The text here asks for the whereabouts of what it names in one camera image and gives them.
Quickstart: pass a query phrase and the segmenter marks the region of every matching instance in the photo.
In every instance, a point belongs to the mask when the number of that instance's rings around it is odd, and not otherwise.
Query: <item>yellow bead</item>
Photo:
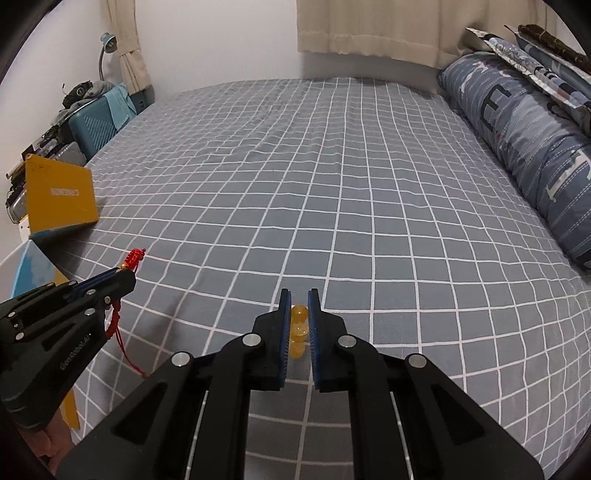
[[[292,323],[290,330],[290,339],[294,342],[303,342],[308,336],[308,324],[307,323]]]
[[[306,344],[304,342],[290,342],[290,358],[300,358],[306,351]]]
[[[291,322],[303,323],[308,319],[308,308],[306,305],[294,305],[291,308]]]

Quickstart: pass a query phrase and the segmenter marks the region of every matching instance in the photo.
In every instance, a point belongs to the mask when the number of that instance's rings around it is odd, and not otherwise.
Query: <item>blue box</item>
[[[68,126],[74,140],[88,160],[94,157],[117,133],[109,102],[104,96],[79,108],[68,119]]]

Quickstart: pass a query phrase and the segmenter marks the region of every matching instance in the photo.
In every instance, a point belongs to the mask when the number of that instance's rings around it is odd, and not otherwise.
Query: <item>white wall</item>
[[[234,80],[373,76],[426,90],[434,69],[357,55],[297,51],[296,0],[137,1],[144,60],[157,99]]]
[[[99,0],[64,0],[34,30],[0,85],[0,192],[6,171],[46,132],[62,108],[65,90],[98,79],[100,35],[108,31]],[[115,60],[115,68],[110,63]],[[105,76],[121,81],[118,60],[105,59]],[[18,228],[0,209],[0,260],[18,245]]]

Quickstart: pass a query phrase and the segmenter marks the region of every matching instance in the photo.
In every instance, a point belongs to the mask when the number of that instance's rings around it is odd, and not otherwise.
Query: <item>pillow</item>
[[[591,100],[512,43],[474,28],[467,30],[482,39],[500,58],[535,83],[573,118],[587,136],[591,136]]]
[[[462,57],[439,83],[515,179],[565,253],[591,266],[591,139],[493,53]]]
[[[539,61],[544,67],[552,70],[556,75],[577,89],[585,97],[591,99],[591,75],[577,66],[559,57],[556,53],[537,43],[535,40],[521,34],[518,30],[507,27],[517,38],[517,44],[526,53]]]

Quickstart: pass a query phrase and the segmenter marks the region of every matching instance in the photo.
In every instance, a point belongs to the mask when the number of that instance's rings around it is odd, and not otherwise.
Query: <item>blue lamp shade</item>
[[[105,53],[114,53],[117,50],[117,37],[112,33],[103,33],[100,36],[100,41],[103,42]]]

